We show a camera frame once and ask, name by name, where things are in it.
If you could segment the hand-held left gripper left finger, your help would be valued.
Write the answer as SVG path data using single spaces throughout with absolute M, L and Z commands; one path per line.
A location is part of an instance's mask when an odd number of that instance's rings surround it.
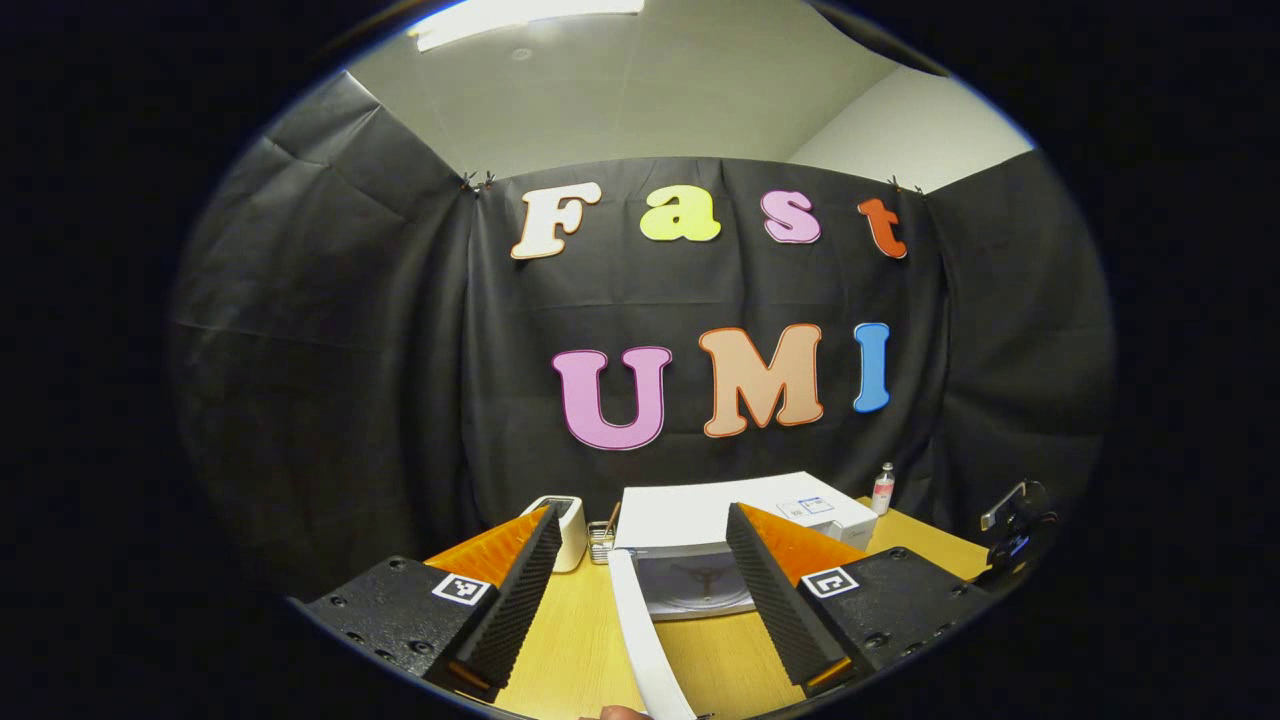
M 509 684 L 561 546 L 561 507 L 540 503 L 428 560 L 384 559 L 300 609 L 361 653 L 493 701 Z

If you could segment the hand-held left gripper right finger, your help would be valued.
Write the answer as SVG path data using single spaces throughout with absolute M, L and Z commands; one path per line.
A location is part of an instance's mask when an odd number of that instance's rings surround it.
M 787 678 L 808 698 L 923 653 L 995 603 L 909 548 L 864 553 L 746 503 L 728 506 L 724 537 Z

